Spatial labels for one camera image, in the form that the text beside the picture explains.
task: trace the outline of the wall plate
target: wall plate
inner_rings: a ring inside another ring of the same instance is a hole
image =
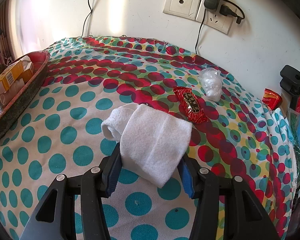
[[[203,19],[203,14],[204,14],[203,2],[204,2],[204,0],[201,1],[200,7],[199,7],[199,10],[197,13],[197,17],[195,19],[197,22],[202,22],[202,19]],[[212,28],[215,28],[216,30],[221,31],[228,35],[229,30],[232,25],[232,22],[234,20],[234,17],[232,17],[230,15],[223,16],[222,14],[219,13],[220,7],[222,4],[228,6],[235,13],[237,12],[237,8],[234,5],[232,5],[226,1],[220,0],[218,9],[215,12],[210,12],[207,10],[204,24],[208,25]]]
[[[163,12],[194,20],[201,0],[166,0]]]

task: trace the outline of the red package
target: red package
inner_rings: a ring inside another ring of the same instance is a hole
[[[276,109],[281,100],[281,97],[276,92],[273,92],[268,88],[265,89],[265,94],[263,95],[262,102],[269,106],[271,110]]]
[[[174,87],[173,92],[177,96],[183,109],[186,111],[186,117],[188,117],[189,121],[194,123],[208,121],[197,97],[192,93],[191,88]]]

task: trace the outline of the red candy wrapper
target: red candy wrapper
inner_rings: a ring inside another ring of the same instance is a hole
[[[204,114],[197,97],[192,93],[191,88],[174,87],[173,92],[177,96],[181,106],[186,111],[189,121],[194,123],[207,122],[208,118]]]

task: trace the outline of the fabric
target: fabric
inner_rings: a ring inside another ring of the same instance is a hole
[[[187,120],[172,91],[176,85],[192,87],[210,119],[192,126],[188,155],[219,176],[241,175],[285,238],[296,173],[280,112],[269,112],[223,68],[166,42],[69,38],[47,50],[51,58],[43,87],[0,140],[0,220],[13,239],[21,236],[59,173],[83,174],[112,153],[116,143],[104,138],[101,123],[113,109],[147,103]],[[221,71],[218,102],[209,101],[198,84],[206,67]],[[159,189],[123,169],[116,191],[102,201],[110,235],[117,240],[186,240],[197,205],[177,171]],[[223,236],[223,203],[220,198],[217,240]],[[75,212],[77,239],[82,239],[80,196]]]
[[[123,168],[162,188],[189,146],[191,129],[190,122],[139,105],[122,133]]]
[[[120,142],[122,133],[138,106],[136,103],[129,103],[113,109],[110,116],[101,123],[101,130],[105,138]]]

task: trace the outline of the bed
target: bed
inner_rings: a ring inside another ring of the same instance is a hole
[[[42,88],[0,140],[0,223],[12,239],[20,238],[58,174],[83,174],[112,153],[116,143],[101,132],[101,122],[112,109],[146,103],[186,120],[172,91],[177,85],[192,88],[209,118],[193,125],[188,155],[218,176],[242,176],[285,238],[297,176],[280,110],[271,112],[225,69],[167,42],[125,36],[69,38],[47,51],[51,58]],[[219,102],[209,101],[198,82],[206,67],[221,72]],[[122,169],[116,191],[103,199],[112,240],[186,240],[196,205],[177,171],[159,189]],[[83,239],[80,214],[78,196],[77,239]],[[220,198],[217,240],[223,227]]]

